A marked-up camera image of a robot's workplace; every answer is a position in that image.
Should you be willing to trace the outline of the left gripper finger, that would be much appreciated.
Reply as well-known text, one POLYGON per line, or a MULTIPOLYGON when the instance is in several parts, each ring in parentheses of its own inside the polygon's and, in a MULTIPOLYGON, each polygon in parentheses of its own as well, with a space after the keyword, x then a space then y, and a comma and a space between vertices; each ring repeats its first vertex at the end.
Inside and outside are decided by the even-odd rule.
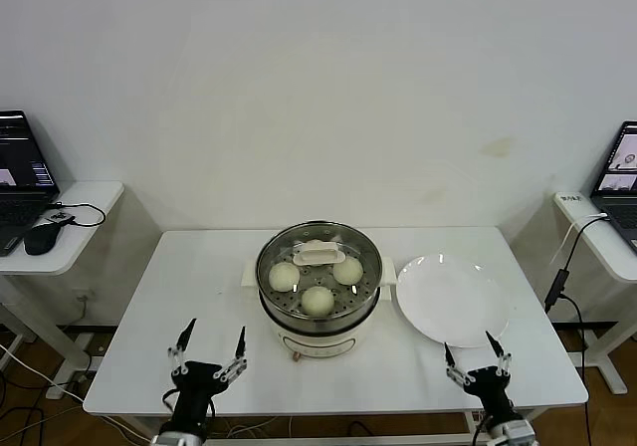
POLYGON ((195 324, 196 319, 192 319, 185 330, 179 334, 176 344, 170 346, 167 350, 172 375, 186 374, 188 372, 188 367, 185 364, 185 351, 189 344, 195 324))
POLYGON ((234 357, 215 372, 213 377, 215 379, 237 379, 246 368, 246 327, 242 327, 234 357))

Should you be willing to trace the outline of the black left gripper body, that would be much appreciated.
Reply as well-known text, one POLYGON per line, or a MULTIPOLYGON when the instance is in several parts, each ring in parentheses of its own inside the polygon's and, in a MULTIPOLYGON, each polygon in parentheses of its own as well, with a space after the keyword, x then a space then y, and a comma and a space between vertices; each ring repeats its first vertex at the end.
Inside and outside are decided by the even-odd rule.
POLYGON ((199 361, 187 361, 186 366, 187 373, 174 379, 178 398, 173 411, 173 430, 203 434, 212 397, 224 391, 221 375, 215 376, 222 366, 199 361))

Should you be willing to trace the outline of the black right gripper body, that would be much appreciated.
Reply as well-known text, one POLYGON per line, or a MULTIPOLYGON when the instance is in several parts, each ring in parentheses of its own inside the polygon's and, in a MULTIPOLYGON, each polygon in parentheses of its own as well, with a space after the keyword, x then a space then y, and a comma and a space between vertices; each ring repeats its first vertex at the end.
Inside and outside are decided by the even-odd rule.
POLYGON ((480 399, 483 409, 493 421, 521 419, 506 393, 511 381, 508 372, 492 365, 471 370, 467 377, 469 382, 464 385, 464 391, 480 399))

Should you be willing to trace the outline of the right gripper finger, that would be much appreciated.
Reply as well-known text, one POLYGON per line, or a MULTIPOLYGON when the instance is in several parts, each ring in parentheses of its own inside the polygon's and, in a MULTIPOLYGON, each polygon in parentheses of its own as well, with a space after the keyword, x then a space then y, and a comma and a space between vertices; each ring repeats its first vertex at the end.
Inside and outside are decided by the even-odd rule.
POLYGON ((446 361, 447 376, 452 381, 454 382, 472 382, 473 381, 473 377, 457 365, 456 360, 453 356, 453 353, 447 344, 445 344, 445 361, 446 361))
POLYGON ((496 376, 509 376, 512 355, 505 352, 501 344, 489 332, 486 332, 486 335, 498 359, 496 376))

